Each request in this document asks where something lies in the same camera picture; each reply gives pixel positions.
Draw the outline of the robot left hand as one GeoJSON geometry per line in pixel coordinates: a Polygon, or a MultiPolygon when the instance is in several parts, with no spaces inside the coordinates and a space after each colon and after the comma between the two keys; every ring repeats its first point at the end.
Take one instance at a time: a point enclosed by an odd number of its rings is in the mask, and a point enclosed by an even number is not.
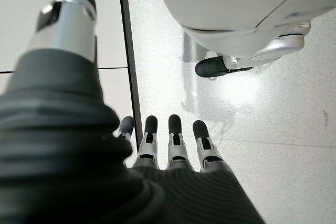
{"type": "Polygon", "coordinates": [[[104,103],[95,0],[52,0],[1,96],[1,223],[263,223],[206,124],[187,157],[169,118],[169,162],[157,163],[157,119],[131,168],[132,117],[104,103]]]}

